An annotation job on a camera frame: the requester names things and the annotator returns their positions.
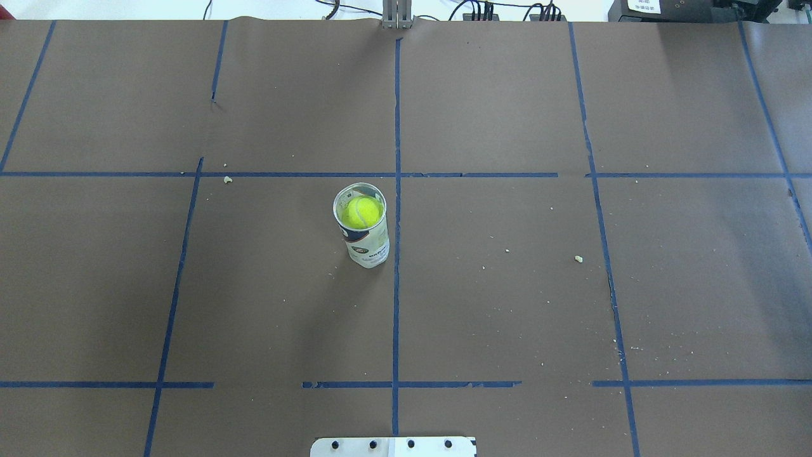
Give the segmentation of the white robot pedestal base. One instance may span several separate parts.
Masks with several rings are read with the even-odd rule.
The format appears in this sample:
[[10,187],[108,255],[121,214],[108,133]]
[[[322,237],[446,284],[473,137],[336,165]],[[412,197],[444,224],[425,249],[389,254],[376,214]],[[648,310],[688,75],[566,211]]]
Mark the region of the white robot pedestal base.
[[476,456],[474,437],[323,437],[310,456]]

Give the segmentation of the aluminium frame post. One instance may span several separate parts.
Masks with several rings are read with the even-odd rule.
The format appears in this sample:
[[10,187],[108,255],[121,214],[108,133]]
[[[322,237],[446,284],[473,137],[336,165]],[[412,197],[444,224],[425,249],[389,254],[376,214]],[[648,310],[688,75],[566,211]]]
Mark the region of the aluminium frame post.
[[383,29],[411,29],[414,26],[411,0],[383,0]]

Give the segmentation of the yellow tennis ball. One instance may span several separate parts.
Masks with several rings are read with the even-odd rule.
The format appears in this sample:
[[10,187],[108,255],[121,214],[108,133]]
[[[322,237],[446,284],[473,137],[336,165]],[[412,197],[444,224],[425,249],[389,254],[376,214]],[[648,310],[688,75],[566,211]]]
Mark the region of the yellow tennis ball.
[[380,201],[369,195],[353,197],[342,210],[339,220],[354,231],[365,231],[377,225],[384,214]]

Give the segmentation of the black desktop computer box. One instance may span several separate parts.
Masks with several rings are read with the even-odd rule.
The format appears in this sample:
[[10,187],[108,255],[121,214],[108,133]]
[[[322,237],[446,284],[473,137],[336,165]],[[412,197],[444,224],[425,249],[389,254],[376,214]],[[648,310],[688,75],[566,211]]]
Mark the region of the black desktop computer box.
[[614,1],[607,11],[609,22],[729,23],[745,17],[733,1]]

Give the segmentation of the clear tennis ball can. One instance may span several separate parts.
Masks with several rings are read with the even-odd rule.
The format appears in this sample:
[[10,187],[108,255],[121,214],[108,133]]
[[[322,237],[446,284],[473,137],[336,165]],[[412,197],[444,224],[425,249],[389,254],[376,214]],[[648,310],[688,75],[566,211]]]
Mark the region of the clear tennis ball can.
[[373,268],[388,259],[390,237],[388,203],[372,184],[359,182],[337,193],[332,203],[334,219],[342,232],[351,260]]

